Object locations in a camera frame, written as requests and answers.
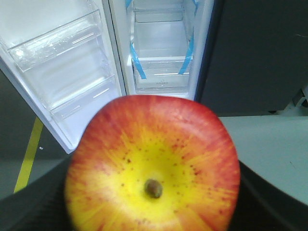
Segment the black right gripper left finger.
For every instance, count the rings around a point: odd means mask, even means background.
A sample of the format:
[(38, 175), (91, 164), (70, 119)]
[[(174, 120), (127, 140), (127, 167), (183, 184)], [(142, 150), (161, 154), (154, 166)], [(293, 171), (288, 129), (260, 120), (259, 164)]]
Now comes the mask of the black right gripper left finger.
[(2, 231), (72, 231), (64, 203), (64, 181), (70, 158), (0, 201)]

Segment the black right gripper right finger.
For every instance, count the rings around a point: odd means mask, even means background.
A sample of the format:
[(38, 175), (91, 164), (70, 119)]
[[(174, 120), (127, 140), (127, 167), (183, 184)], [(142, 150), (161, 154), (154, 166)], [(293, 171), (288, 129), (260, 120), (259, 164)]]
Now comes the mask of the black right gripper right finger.
[(308, 206), (279, 190), (243, 162), (230, 231), (306, 231)]

